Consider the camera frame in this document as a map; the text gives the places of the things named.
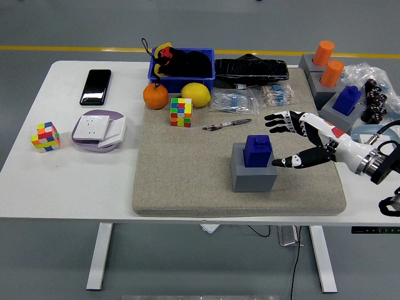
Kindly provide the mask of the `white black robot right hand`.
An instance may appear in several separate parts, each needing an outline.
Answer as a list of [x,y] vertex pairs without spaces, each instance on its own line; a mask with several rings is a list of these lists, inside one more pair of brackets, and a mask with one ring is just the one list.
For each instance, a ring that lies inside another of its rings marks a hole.
[[292,156],[275,159],[273,166],[304,169],[334,161],[344,163],[354,174],[361,174],[366,158],[374,148],[360,144],[336,126],[309,112],[282,111],[264,117],[270,133],[296,133],[314,147]]

